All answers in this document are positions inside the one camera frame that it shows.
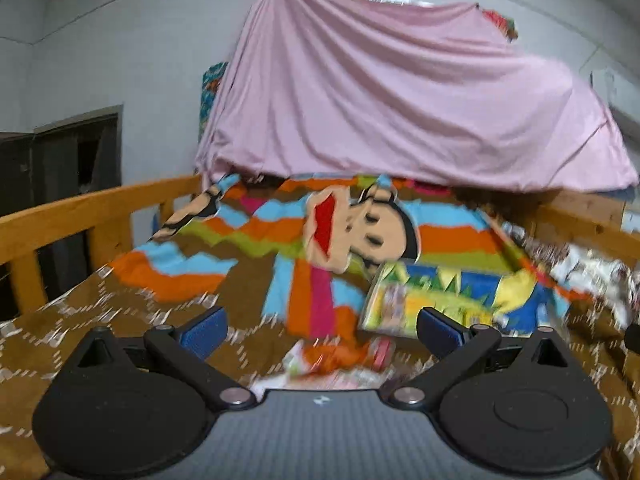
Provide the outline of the colourful patterned curtain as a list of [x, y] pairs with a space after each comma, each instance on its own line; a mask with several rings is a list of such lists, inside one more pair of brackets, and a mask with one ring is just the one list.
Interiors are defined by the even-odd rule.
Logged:
[[204, 136], [209, 114], [213, 108], [218, 88], [221, 84], [222, 77], [227, 70], [227, 66], [228, 62], [220, 62], [213, 66], [209, 66], [203, 74], [200, 105], [200, 128], [198, 129], [199, 139]]

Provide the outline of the wooden bed rail left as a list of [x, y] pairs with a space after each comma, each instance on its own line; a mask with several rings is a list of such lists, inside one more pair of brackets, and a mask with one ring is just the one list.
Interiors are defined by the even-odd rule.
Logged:
[[32, 313], [47, 302], [37, 250], [88, 233], [94, 270], [132, 249], [131, 215], [155, 207], [160, 220], [174, 213], [177, 198], [193, 195], [201, 178], [182, 176], [109, 188], [57, 200], [1, 218], [1, 262], [10, 270], [18, 312]]

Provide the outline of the white spicy bean snack pouch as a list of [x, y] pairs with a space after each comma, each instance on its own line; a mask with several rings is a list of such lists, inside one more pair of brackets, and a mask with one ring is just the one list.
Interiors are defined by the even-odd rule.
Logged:
[[254, 393], [266, 390], [358, 390], [376, 389], [394, 376], [395, 367], [376, 372], [364, 367], [336, 370], [329, 375], [290, 374], [283, 372], [255, 380], [250, 385]]

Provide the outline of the dark wooden door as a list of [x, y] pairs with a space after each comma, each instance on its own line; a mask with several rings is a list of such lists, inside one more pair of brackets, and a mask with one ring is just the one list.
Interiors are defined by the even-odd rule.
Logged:
[[[1, 135], [1, 213], [64, 200], [122, 184], [122, 107], [112, 106], [48, 125]], [[87, 234], [36, 251], [43, 290], [52, 300], [91, 273]]]

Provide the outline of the wooden bed rail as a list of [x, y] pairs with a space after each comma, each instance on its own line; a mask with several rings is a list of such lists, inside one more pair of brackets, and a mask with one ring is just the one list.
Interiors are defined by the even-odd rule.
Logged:
[[182, 176], [109, 188], [57, 200], [1, 218], [1, 262], [10, 270], [18, 312], [32, 313], [47, 302], [37, 250], [88, 233], [94, 270], [132, 249], [131, 215], [155, 207], [160, 220], [174, 213], [177, 198], [193, 195], [201, 178]]
[[573, 243], [622, 260], [639, 261], [639, 234], [622, 230], [626, 203], [574, 191], [518, 196], [511, 219], [537, 240]]

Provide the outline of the floral white quilt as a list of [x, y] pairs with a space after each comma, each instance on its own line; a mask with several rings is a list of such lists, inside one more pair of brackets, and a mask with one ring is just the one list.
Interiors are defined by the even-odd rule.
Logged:
[[541, 242], [509, 222], [503, 222], [501, 227], [534, 266], [562, 289], [587, 294], [608, 308], [619, 330], [639, 322], [638, 270], [594, 249]]

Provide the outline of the pink hanging sheet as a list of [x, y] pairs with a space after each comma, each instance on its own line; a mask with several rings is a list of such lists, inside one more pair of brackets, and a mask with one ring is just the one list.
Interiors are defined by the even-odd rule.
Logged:
[[205, 181], [389, 174], [539, 192], [630, 188], [610, 110], [473, 3], [256, 0], [198, 146]]

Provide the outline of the dinosaur print tin tray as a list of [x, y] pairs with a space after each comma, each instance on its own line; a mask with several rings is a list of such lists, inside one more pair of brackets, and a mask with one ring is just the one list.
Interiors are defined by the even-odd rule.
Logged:
[[569, 307], [526, 270], [500, 275], [395, 261], [378, 268], [359, 328], [416, 338], [419, 312], [433, 308], [464, 327], [486, 324], [507, 335], [528, 335], [562, 322]]

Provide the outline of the orange snack pouch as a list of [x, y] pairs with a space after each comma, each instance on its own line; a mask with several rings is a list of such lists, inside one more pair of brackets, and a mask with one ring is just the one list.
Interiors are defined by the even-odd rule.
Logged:
[[386, 337], [375, 337], [362, 346], [353, 341], [307, 344], [300, 340], [283, 358], [283, 367], [291, 376], [329, 375], [358, 367], [380, 372], [390, 366], [395, 350], [396, 344]]

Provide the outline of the colourful cartoon bed blanket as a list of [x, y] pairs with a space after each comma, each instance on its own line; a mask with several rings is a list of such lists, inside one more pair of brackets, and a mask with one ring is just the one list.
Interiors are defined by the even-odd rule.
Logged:
[[511, 219], [518, 196], [382, 176], [254, 183], [229, 174], [165, 221], [155, 207], [134, 212], [129, 252], [1, 326], [2, 477], [46, 471], [32, 412], [93, 327], [131, 336], [224, 307], [221, 368], [246, 385], [279, 373], [297, 341], [365, 344], [356, 326], [374, 274], [386, 261], [411, 259], [500, 275], [526, 270], [567, 299], [558, 325], [613, 411], [602, 470], [637, 478], [639, 360], [608, 308], [562, 289], [503, 231], [503, 222], [520, 226]]

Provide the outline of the wooden bed rail right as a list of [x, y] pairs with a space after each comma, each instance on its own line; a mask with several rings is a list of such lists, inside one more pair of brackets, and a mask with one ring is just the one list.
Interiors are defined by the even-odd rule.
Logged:
[[573, 243], [622, 260], [639, 261], [639, 234], [622, 230], [626, 203], [574, 191], [518, 196], [511, 219], [537, 240]]

